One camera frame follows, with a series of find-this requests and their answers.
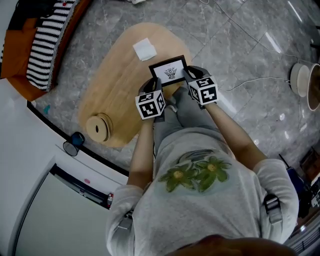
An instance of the sleeve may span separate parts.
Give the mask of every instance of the sleeve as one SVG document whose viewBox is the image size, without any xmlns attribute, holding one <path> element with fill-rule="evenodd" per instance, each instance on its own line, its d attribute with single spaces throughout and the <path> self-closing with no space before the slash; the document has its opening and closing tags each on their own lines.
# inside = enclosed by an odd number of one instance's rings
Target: sleeve
<svg viewBox="0 0 320 256">
<path fill-rule="evenodd" d="M 299 211 L 299 199 L 285 164 L 277 159 L 260 161 L 253 169 L 260 185 L 268 194 L 278 197 L 282 212 L 282 233 L 277 242 L 284 243 L 294 231 Z"/>
<path fill-rule="evenodd" d="M 112 256 L 133 256 L 135 232 L 118 228 L 126 213 L 133 210 L 143 195 L 143 190 L 134 185 L 122 185 L 116 189 L 106 223 L 106 247 Z"/>
</svg>

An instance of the black and white striped fabric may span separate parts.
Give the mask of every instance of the black and white striped fabric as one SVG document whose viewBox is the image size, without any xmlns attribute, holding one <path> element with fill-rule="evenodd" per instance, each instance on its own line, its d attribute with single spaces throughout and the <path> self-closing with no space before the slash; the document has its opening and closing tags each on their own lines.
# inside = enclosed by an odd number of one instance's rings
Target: black and white striped fabric
<svg viewBox="0 0 320 256">
<path fill-rule="evenodd" d="M 57 49 L 78 2 L 79 0 L 56 0 L 53 15 L 41 17 L 39 20 L 40 25 L 32 43 L 26 78 L 33 86 L 43 91 L 50 90 Z"/>
</svg>

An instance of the gray pants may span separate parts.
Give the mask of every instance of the gray pants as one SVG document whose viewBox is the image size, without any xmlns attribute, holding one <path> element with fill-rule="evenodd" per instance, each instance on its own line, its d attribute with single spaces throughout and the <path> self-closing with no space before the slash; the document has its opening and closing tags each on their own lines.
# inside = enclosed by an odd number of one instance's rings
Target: gray pants
<svg viewBox="0 0 320 256">
<path fill-rule="evenodd" d="M 158 153 L 163 139 L 184 128 L 201 127 L 219 131 L 207 110 L 201 110 L 195 100 L 188 95 L 186 84 L 181 86 L 173 95 L 178 111 L 170 107 L 164 109 L 164 122 L 154 123 L 154 152 Z"/>
</svg>

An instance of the gray t-shirt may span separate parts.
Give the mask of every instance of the gray t-shirt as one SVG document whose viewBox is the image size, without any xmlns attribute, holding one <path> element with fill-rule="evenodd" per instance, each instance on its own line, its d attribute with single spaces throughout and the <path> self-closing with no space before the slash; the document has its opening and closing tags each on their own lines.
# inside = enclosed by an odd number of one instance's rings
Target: gray t-shirt
<svg viewBox="0 0 320 256">
<path fill-rule="evenodd" d="M 114 192 L 106 230 L 112 256 L 161 256 L 213 234 L 273 239 L 262 230 L 267 192 L 281 204 L 277 241 L 284 243 L 296 225 L 298 196 L 283 162 L 266 159 L 249 170 L 216 131 L 186 128 L 169 135 L 154 173 L 145 192 L 133 185 Z M 131 228 L 118 228 L 133 209 Z"/>
</svg>

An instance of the wooden table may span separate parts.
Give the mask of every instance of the wooden table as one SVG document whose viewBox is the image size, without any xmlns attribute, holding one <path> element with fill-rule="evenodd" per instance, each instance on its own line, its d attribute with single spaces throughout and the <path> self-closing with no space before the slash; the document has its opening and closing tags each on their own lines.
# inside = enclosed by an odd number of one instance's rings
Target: wooden table
<svg viewBox="0 0 320 256">
<path fill-rule="evenodd" d="M 145 38 L 154 45 L 157 55 L 141 61 L 133 45 Z M 90 116 L 105 113 L 112 121 L 113 133 L 103 144 L 128 144 L 141 127 L 135 96 L 143 83 L 152 78 L 149 66 L 180 55 L 184 55 L 187 65 L 191 64 L 186 45 L 161 25 L 139 23 L 124 31 L 102 61 L 80 103 L 78 119 L 83 130 Z M 170 97 L 180 85 L 164 87 L 165 97 Z"/>
</svg>

